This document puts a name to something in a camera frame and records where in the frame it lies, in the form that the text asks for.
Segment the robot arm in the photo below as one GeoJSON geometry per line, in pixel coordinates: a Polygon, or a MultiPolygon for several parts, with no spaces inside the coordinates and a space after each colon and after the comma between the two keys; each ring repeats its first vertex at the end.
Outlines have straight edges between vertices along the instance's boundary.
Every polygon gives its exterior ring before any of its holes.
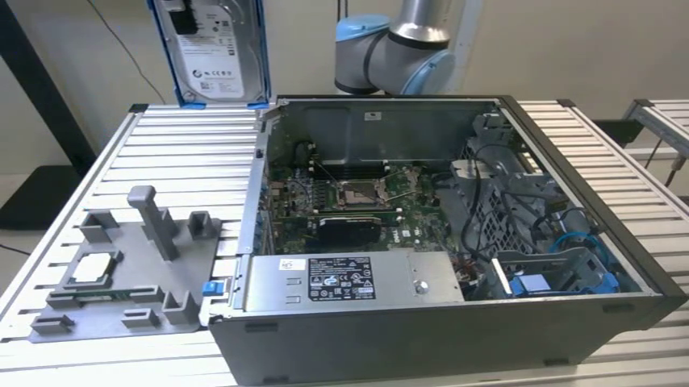
{"type": "Polygon", "coordinates": [[[444,28],[451,0],[404,0],[397,18],[355,15],[336,25],[335,86],[348,94],[433,94],[453,54],[444,28]]]}

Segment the aluminum extrusion table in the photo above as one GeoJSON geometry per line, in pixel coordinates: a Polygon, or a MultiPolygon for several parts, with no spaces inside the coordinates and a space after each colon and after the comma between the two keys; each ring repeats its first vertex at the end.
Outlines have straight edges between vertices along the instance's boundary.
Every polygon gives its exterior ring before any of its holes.
{"type": "Polygon", "coordinates": [[[683,157],[689,157],[689,100],[636,99],[624,119],[642,123],[683,157]]]}
{"type": "MultiPolygon", "coordinates": [[[[689,208],[639,167],[575,107],[520,102],[631,233],[689,292],[689,208]]],[[[173,218],[206,210],[222,220],[212,276],[230,275],[242,213],[256,112],[237,106],[132,112],[113,134],[54,224],[0,298],[0,385],[233,385],[210,334],[31,344],[30,321],[64,274],[89,209],[138,220],[125,195],[154,185],[173,218]]],[[[575,367],[539,368],[356,386],[689,385],[689,305],[647,331],[618,335],[575,367]]]]}

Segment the power supply label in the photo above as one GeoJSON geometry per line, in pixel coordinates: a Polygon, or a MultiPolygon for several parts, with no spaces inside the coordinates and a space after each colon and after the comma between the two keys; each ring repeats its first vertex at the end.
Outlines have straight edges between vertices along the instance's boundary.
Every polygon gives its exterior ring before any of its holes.
{"type": "Polygon", "coordinates": [[[375,300],[369,257],[308,258],[311,301],[375,300]]]}

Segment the blue clip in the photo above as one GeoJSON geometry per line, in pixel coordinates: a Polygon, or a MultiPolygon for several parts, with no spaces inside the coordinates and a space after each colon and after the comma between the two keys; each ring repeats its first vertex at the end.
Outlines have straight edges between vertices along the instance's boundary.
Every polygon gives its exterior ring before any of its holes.
{"type": "Polygon", "coordinates": [[[208,281],[202,284],[201,295],[204,297],[221,296],[225,293],[225,283],[208,281]]]}
{"type": "Polygon", "coordinates": [[[616,278],[614,278],[612,273],[604,273],[602,275],[600,285],[592,288],[592,293],[595,294],[607,294],[616,293],[619,289],[619,282],[616,278]]]}
{"type": "Polygon", "coordinates": [[[511,288],[515,297],[550,290],[550,285],[547,284],[546,278],[542,274],[530,274],[514,277],[508,282],[508,287],[511,288]]]}

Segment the hard drive label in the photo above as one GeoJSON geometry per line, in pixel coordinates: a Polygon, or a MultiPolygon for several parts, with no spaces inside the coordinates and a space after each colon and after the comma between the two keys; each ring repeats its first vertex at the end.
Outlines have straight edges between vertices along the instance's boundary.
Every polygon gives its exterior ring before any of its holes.
{"type": "Polygon", "coordinates": [[[375,300],[369,257],[309,258],[308,298],[311,301],[375,300]]]}
{"type": "Polygon", "coordinates": [[[218,6],[193,5],[194,35],[178,35],[185,83],[209,99],[241,98],[244,85],[230,16],[218,6]]]}

